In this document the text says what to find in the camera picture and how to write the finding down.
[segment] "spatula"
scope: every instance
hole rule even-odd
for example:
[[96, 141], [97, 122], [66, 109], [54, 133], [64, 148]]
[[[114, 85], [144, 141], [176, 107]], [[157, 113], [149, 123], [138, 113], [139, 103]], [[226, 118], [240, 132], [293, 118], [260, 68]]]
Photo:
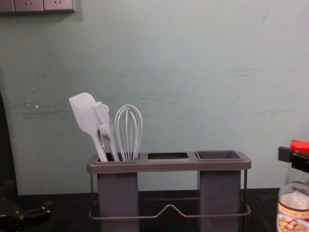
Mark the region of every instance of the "spatula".
[[92, 106], [96, 104], [96, 101], [89, 93], [80, 93], [69, 98], [69, 101], [79, 128], [91, 136], [100, 161], [108, 162], [98, 137], [97, 118], [92, 110]]

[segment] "utensil caddy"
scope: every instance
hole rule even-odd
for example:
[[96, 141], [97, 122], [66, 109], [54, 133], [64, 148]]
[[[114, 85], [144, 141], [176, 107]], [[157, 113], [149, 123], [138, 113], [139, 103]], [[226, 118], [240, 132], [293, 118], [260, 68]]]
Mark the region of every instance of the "utensil caddy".
[[[251, 212], [246, 201], [247, 170], [250, 168], [251, 160], [234, 150], [140, 153], [139, 159], [132, 162], [100, 162], [95, 155], [87, 165], [92, 196], [89, 216], [101, 221], [102, 232], [139, 232], [139, 220], [155, 219], [166, 209], [173, 208], [183, 218], [198, 218], [200, 232], [238, 232], [240, 227], [245, 231], [245, 216]], [[139, 215], [137, 173], [177, 171], [197, 171], [200, 213], [187, 215], [175, 205], [167, 204], [156, 215]], [[242, 197], [241, 171], [244, 174]], [[94, 174], [98, 179], [96, 202], [93, 200]], [[100, 217], [93, 214], [96, 203]]]

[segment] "power socket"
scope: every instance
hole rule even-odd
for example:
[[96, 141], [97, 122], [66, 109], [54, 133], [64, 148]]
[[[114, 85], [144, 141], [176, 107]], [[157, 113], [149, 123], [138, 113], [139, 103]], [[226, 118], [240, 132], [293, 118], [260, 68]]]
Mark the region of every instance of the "power socket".
[[43, 0], [45, 11], [72, 11], [74, 10], [73, 0]]
[[0, 13], [8, 13], [14, 11], [14, 0], [0, 0]]
[[16, 12], [44, 11], [43, 0], [14, 0]]

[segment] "black clamp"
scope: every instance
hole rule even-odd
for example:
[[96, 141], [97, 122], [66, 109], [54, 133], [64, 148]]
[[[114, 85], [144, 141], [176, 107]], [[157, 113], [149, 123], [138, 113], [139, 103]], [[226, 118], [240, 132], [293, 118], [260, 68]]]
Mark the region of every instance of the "black clamp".
[[278, 160], [292, 163], [292, 168], [309, 173], [309, 155], [295, 152], [288, 147], [280, 146], [278, 150]]

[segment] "red cap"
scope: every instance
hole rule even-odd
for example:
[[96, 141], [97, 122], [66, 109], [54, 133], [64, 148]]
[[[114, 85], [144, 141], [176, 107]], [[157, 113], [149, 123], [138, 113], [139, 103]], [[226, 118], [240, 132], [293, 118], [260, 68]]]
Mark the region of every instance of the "red cap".
[[309, 141], [293, 140], [291, 141], [291, 149], [295, 152], [309, 155]]

